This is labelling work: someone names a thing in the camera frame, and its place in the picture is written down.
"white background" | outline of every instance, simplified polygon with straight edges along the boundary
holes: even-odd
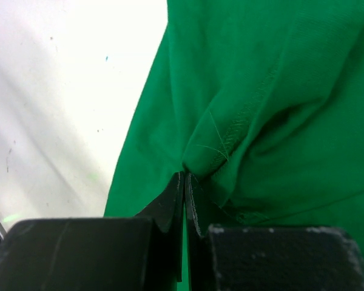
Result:
[[[101,216],[166,0],[0,0],[0,221]]]

